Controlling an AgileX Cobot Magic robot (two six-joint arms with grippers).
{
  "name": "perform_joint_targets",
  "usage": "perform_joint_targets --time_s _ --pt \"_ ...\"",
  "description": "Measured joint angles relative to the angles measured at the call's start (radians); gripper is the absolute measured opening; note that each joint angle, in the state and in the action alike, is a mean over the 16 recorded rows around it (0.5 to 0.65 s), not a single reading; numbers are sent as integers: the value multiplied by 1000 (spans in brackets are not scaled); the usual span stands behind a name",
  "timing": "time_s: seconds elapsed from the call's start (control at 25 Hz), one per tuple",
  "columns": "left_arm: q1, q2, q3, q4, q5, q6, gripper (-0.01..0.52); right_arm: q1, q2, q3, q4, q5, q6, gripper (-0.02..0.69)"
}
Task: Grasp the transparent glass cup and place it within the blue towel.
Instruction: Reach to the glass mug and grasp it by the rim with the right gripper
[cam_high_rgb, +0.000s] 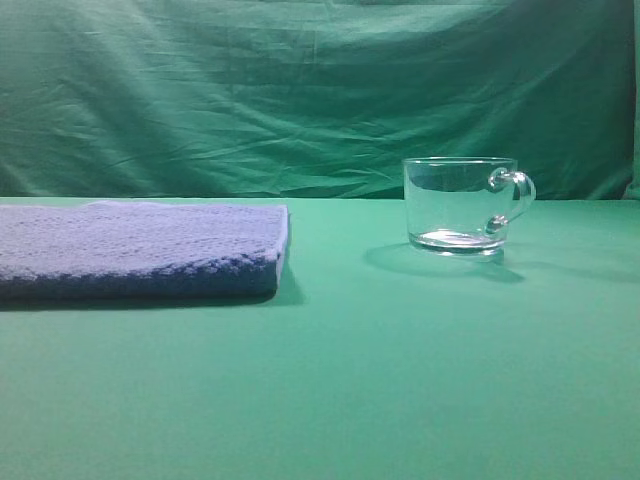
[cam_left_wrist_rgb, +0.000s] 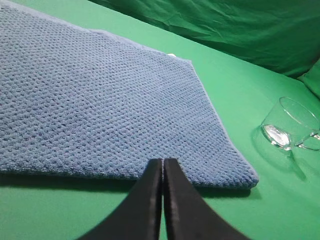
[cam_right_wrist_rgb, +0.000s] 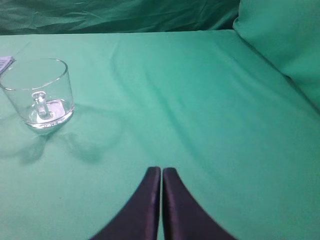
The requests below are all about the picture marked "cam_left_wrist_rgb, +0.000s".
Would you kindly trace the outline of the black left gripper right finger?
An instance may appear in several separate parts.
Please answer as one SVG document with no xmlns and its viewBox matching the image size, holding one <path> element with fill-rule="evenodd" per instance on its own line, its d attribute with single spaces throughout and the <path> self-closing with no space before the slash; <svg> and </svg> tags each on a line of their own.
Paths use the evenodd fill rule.
<svg viewBox="0 0 320 240">
<path fill-rule="evenodd" d="M 169 240 L 247 240 L 203 200 L 175 158 L 163 161 L 163 196 Z"/>
</svg>

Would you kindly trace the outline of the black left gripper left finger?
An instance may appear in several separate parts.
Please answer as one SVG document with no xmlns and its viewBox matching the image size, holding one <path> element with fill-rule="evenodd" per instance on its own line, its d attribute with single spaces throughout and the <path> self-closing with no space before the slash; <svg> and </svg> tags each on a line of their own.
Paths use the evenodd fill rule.
<svg viewBox="0 0 320 240">
<path fill-rule="evenodd" d="M 145 171 L 116 209 L 80 240 L 157 240 L 162 215 L 162 160 Z"/>
</svg>

